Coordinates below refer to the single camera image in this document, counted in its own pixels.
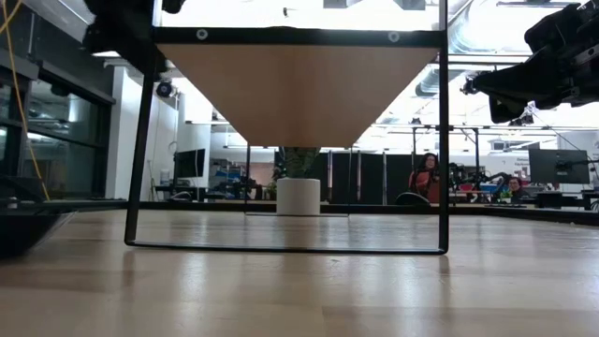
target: trapezoid wooden board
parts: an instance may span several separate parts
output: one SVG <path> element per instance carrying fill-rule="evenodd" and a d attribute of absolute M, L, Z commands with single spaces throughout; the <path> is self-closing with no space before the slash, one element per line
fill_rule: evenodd
<path fill-rule="evenodd" d="M 431 48 L 158 47 L 256 146 L 352 146 L 437 54 Z"/>

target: wooden floor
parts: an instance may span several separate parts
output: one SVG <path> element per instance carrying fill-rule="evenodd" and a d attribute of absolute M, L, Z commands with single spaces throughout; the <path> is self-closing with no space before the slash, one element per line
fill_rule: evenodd
<path fill-rule="evenodd" d="M 139 238 L 424 246 L 436 217 L 143 212 Z M 598 336 L 599 230 L 451 218 L 447 256 L 193 253 L 123 244 L 124 212 L 78 215 L 0 264 L 1 336 Z"/>

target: person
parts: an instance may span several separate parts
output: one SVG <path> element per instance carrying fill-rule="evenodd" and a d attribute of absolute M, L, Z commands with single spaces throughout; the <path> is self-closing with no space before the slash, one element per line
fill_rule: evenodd
<path fill-rule="evenodd" d="M 422 156 L 416 172 L 410 174 L 409 186 L 412 193 L 417 193 L 431 203 L 439 202 L 439 160 L 435 154 Z"/>
<path fill-rule="evenodd" d="M 511 198 L 512 203 L 519 203 L 522 201 L 523 198 L 527 198 L 530 196 L 522 188 L 522 180 L 518 177 L 511 177 L 509 179 L 509 183 L 508 183 L 507 187 L 509 188 L 509 191 L 512 193 L 512 198 Z"/>

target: black stand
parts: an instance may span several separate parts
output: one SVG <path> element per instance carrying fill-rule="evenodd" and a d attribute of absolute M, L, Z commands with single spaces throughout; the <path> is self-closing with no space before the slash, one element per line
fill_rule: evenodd
<path fill-rule="evenodd" d="M 156 55 L 148 55 L 148 64 L 142 69 L 144 73 L 141 104 L 139 107 L 139 124 L 136 135 L 135 154 L 129 201 L 127 204 L 126 227 L 124 241 L 128 245 L 138 247 L 162 247 L 172 249 L 196 249 L 204 251 L 236 251 L 236 252 L 276 252 L 276 253 L 312 253 L 312 254 L 386 254 L 386 255 L 442 255 L 449 249 L 449 94 L 448 94 L 448 46 L 447 46 L 447 3 L 439 4 L 440 31 L 399 32 L 401 39 L 392 39 L 398 32 L 380 31 L 325 31 L 320 29 L 282 29 L 271 28 L 201 28 L 202 39 L 198 39 L 198 28 L 166 28 L 154 29 L 154 42 L 179 44 L 228 44 L 228 45 L 318 45 L 346 46 L 369 48 L 435 48 L 439 50 L 439 150 L 441 193 L 439 206 L 439 237 L 434 248 L 423 249 L 320 249 L 297 247 L 247 247 L 247 246 L 213 246 L 196 244 L 178 244 L 173 242 L 138 242 L 136 241 L 138 215 L 140 206 L 140 190 L 144 166 L 148 125 L 153 96 L 153 79 L 155 78 Z M 351 191 L 348 181 L 348 192 Z M 351 194 L 348 193 L 348 204 L 339 205 L 351 211 Z M 208 210 L 212 205 L 202 205 Z M 401 214 L 405 211 L 395 206 L 386 207 L 384 213 Z"/>

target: computer monitor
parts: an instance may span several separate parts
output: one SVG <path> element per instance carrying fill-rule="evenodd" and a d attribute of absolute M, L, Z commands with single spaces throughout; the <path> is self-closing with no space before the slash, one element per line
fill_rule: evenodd
<path fill-rule="evenodd" d="M 586 151 L 539 150 L 528 151 L 531 163 L 531 183 L 589 183 Z"/>
<path fill-rule="evenodd" d="M 176 154 L 175 173 L 179 178 L 196 178 L 204 175 L 206 150 L 192 150 Z"/>

